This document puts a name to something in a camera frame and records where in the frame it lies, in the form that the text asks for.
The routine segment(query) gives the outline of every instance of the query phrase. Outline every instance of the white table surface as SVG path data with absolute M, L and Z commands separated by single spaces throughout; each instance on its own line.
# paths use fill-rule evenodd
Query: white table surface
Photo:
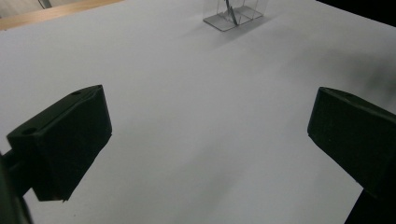
M 221 33 L 202 2 L 134 0 L 0 32 L 0 148 L 103 84 L 113 136 L 68 202 L 35 223 L 342 224 L 361 187 L 310 140 L 318 87 L 396 112 L 396 28 L 314 0 L 270 0 Z

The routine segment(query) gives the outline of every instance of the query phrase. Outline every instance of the transparent plastic object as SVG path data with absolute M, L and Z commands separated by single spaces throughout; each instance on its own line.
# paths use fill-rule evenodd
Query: transparent plastic object
M 263 16 L 268 0 L 204 0 L 204 22 L 221 31 Z

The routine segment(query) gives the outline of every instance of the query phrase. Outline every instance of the wooden surface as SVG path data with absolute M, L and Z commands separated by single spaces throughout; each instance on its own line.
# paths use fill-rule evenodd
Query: wooden surface
M 7 17 L 0 19 L 0 30 L 6 30 L 40 21 L 47 21 L 68 14 L 80 12 L 94 7 L 101 7 L 120 1 L 122 0 L 85 0 L 65 6 L 53 7 L 44 10 L 29 12 L 26 14 L 21 14 L 18 16 Z

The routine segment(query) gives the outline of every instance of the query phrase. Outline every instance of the screw hole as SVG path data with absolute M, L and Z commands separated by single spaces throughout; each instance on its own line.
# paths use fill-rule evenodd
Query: screw hole
M 37 131 L 37 128 L 29 128 L 22 132 L 22 134 L 28 135 Z

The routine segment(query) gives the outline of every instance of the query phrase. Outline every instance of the clear acrylic stand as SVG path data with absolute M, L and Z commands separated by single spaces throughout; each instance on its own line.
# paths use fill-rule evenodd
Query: clear acrylic stand
M 268 0 L 204 0 L 204 22 L 220 31 L 263 16 Z

